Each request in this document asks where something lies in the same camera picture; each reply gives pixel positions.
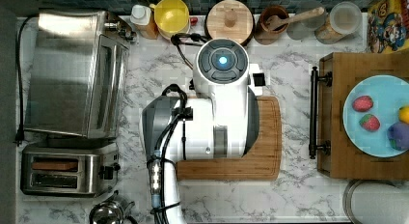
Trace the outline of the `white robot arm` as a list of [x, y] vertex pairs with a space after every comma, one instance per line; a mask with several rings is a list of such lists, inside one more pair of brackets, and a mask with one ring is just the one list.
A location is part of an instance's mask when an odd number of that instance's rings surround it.
[[203, 44], [193, 64], [196, 96], [167, 86], [144, 108], [141, 143], [149, 170], [155, 224], [186, 224], [177, 187], [182, 160], [236, 158], [259, 135], [259, 106], [251, 89], [249, 56], [230, 39]]

